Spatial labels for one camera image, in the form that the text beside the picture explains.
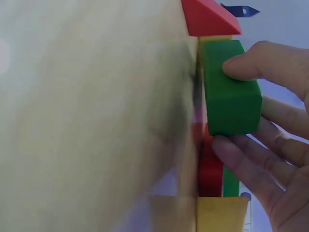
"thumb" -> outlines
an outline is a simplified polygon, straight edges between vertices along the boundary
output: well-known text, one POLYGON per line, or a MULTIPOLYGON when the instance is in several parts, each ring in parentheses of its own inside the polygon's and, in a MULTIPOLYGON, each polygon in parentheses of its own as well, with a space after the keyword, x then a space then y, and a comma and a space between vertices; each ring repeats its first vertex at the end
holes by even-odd
POLYGON ((223 64, 224 72, 248 81, 265 78, 305 100, 309 84, 309 50, 260 41, 248 52, 223 64))

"red block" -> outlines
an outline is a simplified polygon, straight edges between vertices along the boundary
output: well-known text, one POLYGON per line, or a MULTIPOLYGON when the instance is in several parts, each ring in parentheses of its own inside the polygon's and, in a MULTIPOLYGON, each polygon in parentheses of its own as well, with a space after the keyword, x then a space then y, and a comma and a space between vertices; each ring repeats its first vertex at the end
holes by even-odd
POLYGON ((221 197, 223 187, 223 163, 211 147, 213 137, 208 134, 206 125, 202 153, 198 162, 198 193, 200 197, 221 197))
POLYGON ((214 0, 182 0, 189 35, 235 35, 241 34, 235 16, 214 0))

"green block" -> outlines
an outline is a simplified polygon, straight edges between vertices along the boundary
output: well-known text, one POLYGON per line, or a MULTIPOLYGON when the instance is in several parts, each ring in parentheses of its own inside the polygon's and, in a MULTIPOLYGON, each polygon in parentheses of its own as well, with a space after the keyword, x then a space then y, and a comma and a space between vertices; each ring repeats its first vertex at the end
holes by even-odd
POLYGON ((239 180, 231 173, 226 167, 224 167, 224 197, 239 197, 239 180))
POLYGON ((256 132, 262 109, 257 81, 234 80, 222 70, 226 60, 244 53, 240 41, 209 42, 201 51, 210 135, 256 132))

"toy block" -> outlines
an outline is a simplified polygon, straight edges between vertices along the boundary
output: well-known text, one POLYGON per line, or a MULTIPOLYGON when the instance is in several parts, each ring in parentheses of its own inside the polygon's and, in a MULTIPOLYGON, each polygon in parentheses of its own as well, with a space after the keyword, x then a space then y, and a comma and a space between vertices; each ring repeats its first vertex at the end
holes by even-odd
POLYGON ((199 44, 205 44, 211 41, 226 41, 226 40, 232 40, 233 35, 214 35, 214 36, 204 36, 199 37, 199 44))
POLYGON ((201 46, 209 134, 233 136, 256 132, 262 109, 257 81, 228 77, 222 65, 244 53, 238 40, 209 42, 201 46))
POLYGON ((182 4, 189 35, 241 34, 237 18, 215 0, 182 0, 182 4))
POLYGON ((242 232, 247 197, 203 197, 197 199, 197 232, 242 232))
POLYGON ((224 167, 224 197, 238 197, 240 182, 237 177, 224 167))
POLYGON ((223 186, 223 163, 211 147, 213 137, 205 129, 205 139, 198 162, 198 194, 200 197, 221 197, 223 186))
POLYGON ((252 17, 253 15, 256 15, 257 13, 260 13, 260 11, 250 6, 224 6, 222 3, 221 3, 221 6, 226 8, 233 16, 237 18, 252 17))

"fingernail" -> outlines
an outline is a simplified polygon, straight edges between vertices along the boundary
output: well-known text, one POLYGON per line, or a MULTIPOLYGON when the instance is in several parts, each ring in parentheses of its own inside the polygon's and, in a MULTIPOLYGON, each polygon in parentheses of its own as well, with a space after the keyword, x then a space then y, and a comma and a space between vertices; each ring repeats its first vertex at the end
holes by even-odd
POLYGON ((221 154, 225 154, 226 153, 226 150, 227 150, 226 146, 228 146, 229 143, 231 143, 229 141, 229 139, 227 139, 227 138, 225 138, 223 136, 217 135, 213 139, 212 148, 213 148, 214 152, 218 156, 220 156, 221 154))
POLYGON ((228 59, 226 62, 223 63, 223 68, 226 68, 230 65, 232 65, 235 61, 239 60, 239 58, 241 57, 241 55, 232 57, 230 59, 228 59))
POLYGON ((218 158, 227 166, 230 167, 233 164, 235 153, 235 145, 223 136, 215 136, 212 142, 213 151, 218 158))

